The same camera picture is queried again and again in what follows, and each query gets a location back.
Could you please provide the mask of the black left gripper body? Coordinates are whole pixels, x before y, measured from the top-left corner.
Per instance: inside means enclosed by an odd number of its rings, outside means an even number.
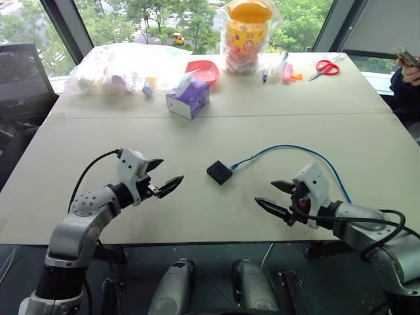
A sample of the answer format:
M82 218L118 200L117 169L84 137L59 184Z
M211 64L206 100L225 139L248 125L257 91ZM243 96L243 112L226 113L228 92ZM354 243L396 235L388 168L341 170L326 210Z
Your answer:
M140 196L140 201L147 200L150 197L159 197L160 190L151 183L151 177L145 175L136 182L136 190Z

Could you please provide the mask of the person's bare hand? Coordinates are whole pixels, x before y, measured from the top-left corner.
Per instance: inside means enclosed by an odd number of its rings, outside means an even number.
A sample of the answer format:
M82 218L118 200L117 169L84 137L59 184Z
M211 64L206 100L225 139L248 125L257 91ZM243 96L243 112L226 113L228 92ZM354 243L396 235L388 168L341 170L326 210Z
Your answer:
M409 83L413 86L419 85L419 68L415 66L408 66L403 59L398 58L396 65L402 69L402 79L404 83Z

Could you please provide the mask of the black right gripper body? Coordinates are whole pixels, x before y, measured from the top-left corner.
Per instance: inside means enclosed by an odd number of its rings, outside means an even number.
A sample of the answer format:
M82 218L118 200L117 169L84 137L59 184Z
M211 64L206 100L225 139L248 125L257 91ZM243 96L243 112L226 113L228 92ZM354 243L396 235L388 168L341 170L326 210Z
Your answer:
M293 226L296 222L303 224L308 223L308 214L310 211L310 198L308 196L309 189L303 182L293 184L285 183L285 192L291 195L291 218L287 220L288 226Z

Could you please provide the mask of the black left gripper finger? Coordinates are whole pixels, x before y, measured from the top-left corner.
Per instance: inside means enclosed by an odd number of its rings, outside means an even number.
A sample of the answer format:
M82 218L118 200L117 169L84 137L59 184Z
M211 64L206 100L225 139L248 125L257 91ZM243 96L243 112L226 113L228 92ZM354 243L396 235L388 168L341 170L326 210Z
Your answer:
M181 184L183 179L183 176L177 176L167 181L165 185L157 189L157 197L161 199L170 194Z
M148 160L147 163L146 163L146 168L144 170L144 173L147 174L150 171L153 171L161 163L163 163L163 159L150 159L150 160Z

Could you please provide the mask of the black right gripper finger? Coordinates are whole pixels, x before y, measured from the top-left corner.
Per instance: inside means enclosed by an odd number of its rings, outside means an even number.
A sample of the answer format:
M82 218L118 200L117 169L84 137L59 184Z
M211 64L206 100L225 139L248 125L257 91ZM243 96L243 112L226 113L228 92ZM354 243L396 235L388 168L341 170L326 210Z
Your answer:
M266 198L255 198L255 201L260 207L262 207L271 215L281 218L284 222L288 222L290 220L291 213L286 208L281 207Z
M293 194L295 189L295 185L292 182L288 182L286 180L275 180L271 182L271 185L281 190L282 192L285 192L286 194Z

